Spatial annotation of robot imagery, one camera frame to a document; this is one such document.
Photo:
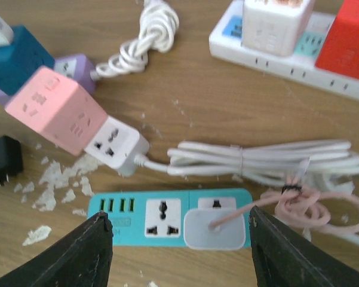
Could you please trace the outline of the black power adapter with cable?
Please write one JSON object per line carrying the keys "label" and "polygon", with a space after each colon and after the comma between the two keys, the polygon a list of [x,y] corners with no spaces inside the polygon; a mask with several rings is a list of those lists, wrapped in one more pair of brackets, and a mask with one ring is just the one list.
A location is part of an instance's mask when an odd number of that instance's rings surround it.
{"label": "black power adapter with cable", "polygon": [[0,187],[4,186],[9,178],[22,173],[23,157],[19,141],[9,137],[0,137]]}

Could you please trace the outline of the purple power strip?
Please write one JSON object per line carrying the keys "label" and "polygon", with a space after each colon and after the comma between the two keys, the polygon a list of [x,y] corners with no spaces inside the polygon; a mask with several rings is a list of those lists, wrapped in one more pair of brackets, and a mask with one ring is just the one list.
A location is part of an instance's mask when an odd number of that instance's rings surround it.
{"label": "purple power strip", "polygon": [[[54,70],[77,81],[89,94],[94,93],[96,83],[92,80],[90,72],[95,70],[95,66],[86,55],[59,57],[55,60]],[[5,106],[10,99],[11,96],[0,90],[0,105]]]}

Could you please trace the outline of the teal power strip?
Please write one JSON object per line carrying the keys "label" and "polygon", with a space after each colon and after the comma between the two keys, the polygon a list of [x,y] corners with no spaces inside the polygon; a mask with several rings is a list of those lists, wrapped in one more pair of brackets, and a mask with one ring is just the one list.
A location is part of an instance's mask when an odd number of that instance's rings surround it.
{"label": "teal power strip", "polygon": [[251,202],[243,188],[101,193],[87,215],[108,213],[115,246],[234,251],[250,246],[248,215],[214,230],[208,225]]}

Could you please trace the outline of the white power strip centre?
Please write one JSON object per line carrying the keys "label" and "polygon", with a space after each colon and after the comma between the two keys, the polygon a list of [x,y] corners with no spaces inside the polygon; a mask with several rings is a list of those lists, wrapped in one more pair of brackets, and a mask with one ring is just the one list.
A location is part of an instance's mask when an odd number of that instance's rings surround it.
{"label": "white power strip centre", "polygon": [[149,149],[149,142],[138,130],[108,116],[84,151],[121,176],[131,176],[137,169],[136,155],[145,155]]}

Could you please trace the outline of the small white plug adapter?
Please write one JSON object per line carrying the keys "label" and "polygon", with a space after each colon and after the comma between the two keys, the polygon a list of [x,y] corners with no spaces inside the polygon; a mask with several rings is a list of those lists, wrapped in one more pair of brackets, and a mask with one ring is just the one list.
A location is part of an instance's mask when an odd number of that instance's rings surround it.
{"label": "small white plug adapter", "polygon": [[183,222],[183,238],[187,247],[209,251],[234,251],[242,248],[246,242],[246,224],[242,215],[217,227],[210,226],[232,212],[232,209],[188,211]]}

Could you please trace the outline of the blue cube adapter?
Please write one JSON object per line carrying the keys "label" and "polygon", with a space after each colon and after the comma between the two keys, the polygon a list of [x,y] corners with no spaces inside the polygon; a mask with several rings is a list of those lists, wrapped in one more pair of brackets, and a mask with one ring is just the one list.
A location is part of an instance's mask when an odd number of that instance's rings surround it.
{"label": "blue cube adapter", "polygon": [[0,90],[13,96],[40,66],[54,68],[54,57],[25,26],[14,26],[14,39],[0,47]]}

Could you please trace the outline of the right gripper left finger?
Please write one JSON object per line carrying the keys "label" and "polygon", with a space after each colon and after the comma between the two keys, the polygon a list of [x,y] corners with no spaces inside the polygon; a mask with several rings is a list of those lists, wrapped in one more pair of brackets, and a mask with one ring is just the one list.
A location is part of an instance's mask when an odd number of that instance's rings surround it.
{"label": "right gripper left finger", "polygon": [[107,286],[112,224],[94,214],[37,257],[0,277],[0,286]]}

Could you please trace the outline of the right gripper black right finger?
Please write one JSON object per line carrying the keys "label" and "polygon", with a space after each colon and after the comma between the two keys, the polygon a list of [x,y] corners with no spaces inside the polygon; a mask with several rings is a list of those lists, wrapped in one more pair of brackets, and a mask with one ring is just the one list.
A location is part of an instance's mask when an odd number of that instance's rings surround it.
{"label": "right gripper black right finger", "polygon": [[258,287],[359,287],[359,272],[331,257],[274,216],[249,215]]}

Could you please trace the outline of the red cube adapter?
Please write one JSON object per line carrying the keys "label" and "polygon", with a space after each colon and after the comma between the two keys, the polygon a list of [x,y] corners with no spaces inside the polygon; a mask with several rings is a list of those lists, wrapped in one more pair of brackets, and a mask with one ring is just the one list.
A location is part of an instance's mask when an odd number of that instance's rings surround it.
{"label": "red cube adapter", "polygon": [[315,66],[359,80],[359,0],[345,0]]}

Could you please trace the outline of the white cartoon cube adapter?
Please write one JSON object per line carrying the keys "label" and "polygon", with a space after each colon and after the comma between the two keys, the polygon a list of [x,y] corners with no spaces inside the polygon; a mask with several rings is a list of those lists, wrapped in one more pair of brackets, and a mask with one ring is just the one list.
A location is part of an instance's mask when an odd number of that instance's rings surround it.
{"label": "white cartoon cube adapter", "polygon": [[290,56],[309,22],[314,4],[314,0],[243,1],[242,45],[275,56]]}

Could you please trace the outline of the long white power strip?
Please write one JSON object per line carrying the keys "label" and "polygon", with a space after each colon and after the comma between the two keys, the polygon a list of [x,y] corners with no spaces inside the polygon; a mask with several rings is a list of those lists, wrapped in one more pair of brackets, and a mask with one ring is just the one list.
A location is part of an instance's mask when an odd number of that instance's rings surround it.
{"label": "long white power strip", "polygon": [[358,79],[315,67],[334,15],[313,12],[294,53],[288,57],[242,46],[242,20],[243,1],[232,1],[208,38],[213,57],[359,100]]}

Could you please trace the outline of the pink cube adapter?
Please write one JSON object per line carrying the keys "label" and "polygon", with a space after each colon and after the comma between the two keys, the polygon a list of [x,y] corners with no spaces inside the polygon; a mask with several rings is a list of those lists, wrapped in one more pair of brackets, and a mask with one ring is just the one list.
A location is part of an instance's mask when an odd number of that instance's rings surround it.
{"label": "pink cube adapter", "polygon": [[5,111],[72,155],[79,155],[106,121],[106,111],[75,80],[41,66]]}

